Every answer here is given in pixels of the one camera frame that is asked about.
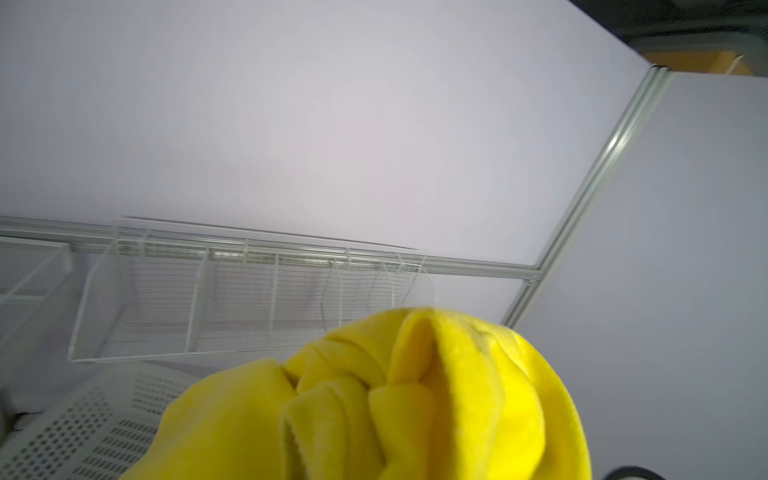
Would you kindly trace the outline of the yellow trousers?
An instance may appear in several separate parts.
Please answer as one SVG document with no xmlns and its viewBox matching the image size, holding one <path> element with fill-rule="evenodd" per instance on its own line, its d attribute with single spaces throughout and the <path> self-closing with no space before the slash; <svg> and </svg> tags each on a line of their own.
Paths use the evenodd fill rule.
<svg viewBox="0 0 768 480">
<path fill-rule="evenodd" d="M 345 324 L 212 374 L 130 479 L 588 479 L 571 396 L 518 333 L 434 308 Z"/>
</svg>

